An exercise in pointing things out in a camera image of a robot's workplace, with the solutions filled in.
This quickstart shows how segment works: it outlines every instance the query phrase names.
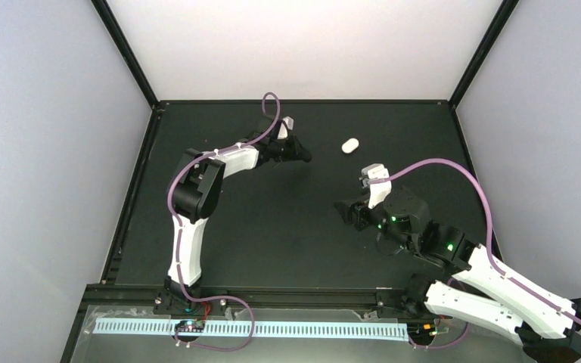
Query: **black frame post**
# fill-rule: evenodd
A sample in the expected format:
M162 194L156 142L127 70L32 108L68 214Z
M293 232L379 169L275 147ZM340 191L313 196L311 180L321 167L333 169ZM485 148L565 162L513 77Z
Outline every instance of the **black frame post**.
M462 78L460 78L460 82L455 87L453 95L449 99L449 104L452 109L457 108L462 97L467 93L477 71L480 69L480 66L482 66L482 63L486 59L486 55L491 50L491 47L493 47L493 44L496 43L500 32L505 27L505 24L511 16L511 13L513 13L517 3L518 0L503 0L500 4L500 8L498 8L496 15L493 20L491 20L491 24L489 25L489 28L487 28L482 41L480 41L480 44L477 46L477 49L471 58L471 62L469 62L467 69L464 71L464 74L462 74Z
M152 91L144 71L141 70L135 54L132 53L130 44L128 43L128 40L126 40L126 37L123 35L123 32L119 27L119 23L117 23L117 19L115 19L114 15L112 14L110 6L106 0L92 0L92 4L95 6L95 9L97 9L99 17L101 17L101 20L103 20L104 25L112 37L112 40L114 40L114 44L117 45L119 53L121 53L123 60L128 65L132 76L135 77L135 81L137 81L141 92L144 94L144 97L146 97L146 101L150 107L154 109L159 103L159 100L157 100L157 96Z

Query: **black table surface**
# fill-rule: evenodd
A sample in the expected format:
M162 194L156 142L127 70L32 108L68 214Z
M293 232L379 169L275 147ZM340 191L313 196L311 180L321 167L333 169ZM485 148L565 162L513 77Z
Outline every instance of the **black table surface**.
M274 104L269 112L274 112ZM164 107L126 239L117 284L162 284L172 258L166 189L184 151L234 144L260 120L256 101L171 102ZM310 163L267 163L227 178L204 234L206 286L368 289L404 287L414 273L436 274L407 253L382 256L376 231L343 224L336 200L360 194L360 169L391 173L430 157L464 166L461 135L445 102L282 101L282 116L311 150ZM360 146L341 151L349 138ZM484 241L474 189L448 166L425 166L393 182L426 200L431 215Z

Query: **purple cable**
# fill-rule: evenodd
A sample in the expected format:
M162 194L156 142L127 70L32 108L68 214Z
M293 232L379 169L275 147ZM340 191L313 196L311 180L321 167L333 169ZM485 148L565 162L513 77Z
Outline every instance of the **purple cable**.
M247 146L251 146L252 144L255 144L257 142L259 142L261 139L265 138L275 127L275 125L277 124L277 122L279 121L279 115L281 112L281 105L279 102L279 98L277 97L276 94L274 94L273 92L266 92L264 94L264 97L262 98L262 112L264 114L266 114L266 99L268 96L272 96L275 99L275 105L277 106L277 111L275 112L275 118L273 119L271 125L266 129L266 131L264 131L264 133L262 133L260 136L258 136L257 138L248 141L245 144L242 144L241 147L247 147ZM183 176L188 172L188 170L190 170L190 168L192 168L194 165L197 165L201 160L207 159L209 157L214 157L218 154L223 154L226 153L228 151L233 151L233 150L237 150L239 149L240 146L237 145L232 145L229 147L225 147L221 150L216 150L215 153L207 153L204 154L194 160L192 160L188 165L184 166L184 169L182 169L181 172L179 172L179 174L177 174L177 176L175 177L175 180L172 181L172 184L170 185L170 189L168 190L168 197L166 202L168 203L168 210L170 211L170 214L172 214L173 217L175 217L175 219L177 220L177 222L179 223L179 227L183 226L183 221L181 218L179 218L179 214L177 214L177 212L175 211L174 206L172 205L172 195L175 192L175 187L177 186L177 184L179 183L179 181L183 178ZM226 296L226 295L221 295L221 296L211 296L211 297L204 297L203 299L197 299L195 297L190 296L190 294L188 293L188 291L186 291L185 285L183 283L184 278L182 275L182 268L180 266L181 261L179 261L179 248L182 245L182 230L180 229L178 234L177 234L177 243L176 243L176 251L175 251L175 259L177 262L177 275L179 276L179 287L182 289L182 292L184 293L184 296L186 297L186 299L192 301L192 302L196 302L196 303L205 303L207 301L212 301L212 300L219 300L219 299L227 299L227 300L232 300L232 301L236 301L238 303L240 303L241 305L244 306L244 308L246 308L246 310L248 311L248 313L250 314L250 331L248 332L248 337L246 338L246 340L239 346L234 346L231 348L221 348L218 346L208 346L206 344L199 344L199 343L188 343L190 346L196 346L198 348L205 348L205 349L210 349L210 350L214 350L217 352L234 352L236 350L242 349L244 348L249 342L250 342L250 338L253 337L253 332L255 331L255 315L253 314L253 310L250 308L250 306L248 306L248 304L243 301L242 299L235 297L235 296ZM179 344L181 342L181 340L179 339L179 332L180 329L178 329L175 332L175 340L177 341L177 344Z
M492 245L493 219L491 216L491 208L489 208L489 202L486 201L486 195L484 194L484 190L482 189L482 187L480 187L480 183L478 183L477 180L472 176L472 174L469 171L467 171L464 167L462 167L460 164L455 163L451 160L447 160L447 159L440 159L440 158L426 159L426 160L419 161L411 166L404 168L404 170L402 170L401 172L397 172L387 179L384 179L384 178L373 179L370 181L370 184L377 184L377 183L389 182L389 181L395 180L399 177L402 177L402 176L412 172L415 169L418 169L422 166L429 165L429 164L443 164L443 165L451 166L453 169L461 172L462 175L464 175L471 182L471 184L473 185L473 188L475 188L475 191L477 192L478 197L480 197L480 201L482 202L482 207L484 208L484 215L486 217L486 255L489 258L489 263L491 264L493 269L495 269L500 275L507 278L505 276L505 271L502 270L499 266L497 266L496 261L493 259L493 251L492 251L493 250L493 245ZM569 312L562 312L560 309L560 306L555 305L553 302L549 301L544 296L540 295L536 291L533 291L530 287L519 282L515 278L508 278L508 280L511 281L512 283L516 284L522 290L525 290L526 292L528 292L529 294L531 294L535 298L539 299L543 303L547 304L548 306L551 306L557 312L563 314L564 316L568 317L569 319L571 319L575 323L581 325L580 318L574 316L573 314L570 314Z
M451 285L451 283L455 281L454 278L450 278L446 284L447 285ZM466 291L466 287L464 287L464 285L458 281L458 284L460 284L460 287ZM462 340L464 340L467 335L469 335L469 328L471 327L471 324L467 323L464 326L464 330L462 331L462 334L460 334L460 336L458 337L458 339L453 340L451 343L447 343L441 346L420 346L418 344L415 344L415 342L413 341L413 339L411 339L411 337L409 337L409 343L411 343L411 345L413 346L413 348L419 348L419 349L426 349L426 350L440 350L440 349L446 349L446 348L451 348L452 346L458 345Z

